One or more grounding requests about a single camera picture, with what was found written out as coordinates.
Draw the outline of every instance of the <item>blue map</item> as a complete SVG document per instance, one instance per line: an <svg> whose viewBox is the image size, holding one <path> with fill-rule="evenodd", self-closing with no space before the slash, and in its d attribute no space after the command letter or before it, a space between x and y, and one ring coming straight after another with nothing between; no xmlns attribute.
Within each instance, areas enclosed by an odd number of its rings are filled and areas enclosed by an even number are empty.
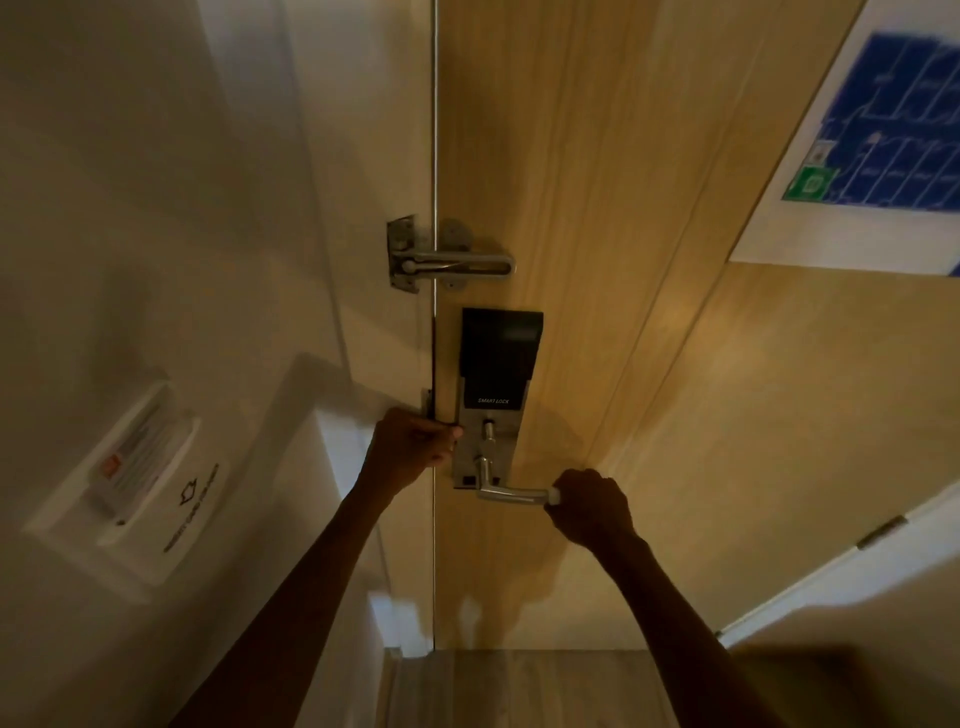
<svg viewBox="0 0 960 728"><path fill-rule="evenodd" d="M872 35L783 199L960 212L960 45Z"/></svg>

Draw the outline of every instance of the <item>smart lock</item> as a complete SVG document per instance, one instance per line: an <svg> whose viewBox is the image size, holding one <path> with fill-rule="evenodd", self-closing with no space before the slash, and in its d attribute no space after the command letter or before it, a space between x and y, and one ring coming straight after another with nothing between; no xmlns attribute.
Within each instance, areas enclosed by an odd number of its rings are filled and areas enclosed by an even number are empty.
<svg viewBox="0 0 960 728"><path fill-rule="evenodd" d="M455 488L508 503L557 503L559 493L512 488L510 467L537 362L543 314L464 308L460 343Z"/></svg>

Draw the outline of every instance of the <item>hand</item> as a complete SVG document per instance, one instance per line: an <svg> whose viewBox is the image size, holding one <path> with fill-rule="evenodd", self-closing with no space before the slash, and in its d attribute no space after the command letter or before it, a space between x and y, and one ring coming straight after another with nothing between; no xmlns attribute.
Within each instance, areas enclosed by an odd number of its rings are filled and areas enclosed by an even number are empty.
<svg viewBox="0 0 960 728"><path fill-rule="evenodd" d="M387 411L373 430L357 488L391 500L426 468L449 460L453 444L464 433L396 407Z"/></svg>
<svg viewBox="0 0 960 728"><path fill-rule="evenodd" d="M613 478L593 470L567 470L553 487L560 491L560 504L543 510L574 544L595 553L624 536L636 536L627 497Z"/></svg>

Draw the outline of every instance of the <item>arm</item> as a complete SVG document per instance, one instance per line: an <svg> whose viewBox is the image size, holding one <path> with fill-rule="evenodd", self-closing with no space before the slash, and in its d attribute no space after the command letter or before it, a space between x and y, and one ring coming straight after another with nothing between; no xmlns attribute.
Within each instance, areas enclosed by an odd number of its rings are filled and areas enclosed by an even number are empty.
<svg viewBox="0 0 960 728"><path fill-rule="evenodd" d="M449 457L462 432L399 409L377 423L353 490L172 726L294 724L377 519L425 468Z"/></svg>
<svg viewBox="0 0 960 728"><path fill-rule="evenodd" d="M570 541L596 556L623 593L683 728L782 728L637 536L616 482L597 471L571 470L555 487L560 505L545 506L546 512Z"/></svg>

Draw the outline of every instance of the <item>person's left hand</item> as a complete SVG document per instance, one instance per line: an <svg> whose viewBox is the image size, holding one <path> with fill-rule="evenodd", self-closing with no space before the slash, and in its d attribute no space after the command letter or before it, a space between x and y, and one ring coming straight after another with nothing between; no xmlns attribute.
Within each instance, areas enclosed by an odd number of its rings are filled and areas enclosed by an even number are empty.
<svg viewBox="0 0 960 728"><path fill-rule="evenodd" d="M426 468L449 460L462 434L458 425L425 420L393 407L373 430L356 487L389 501Z"/></svg>

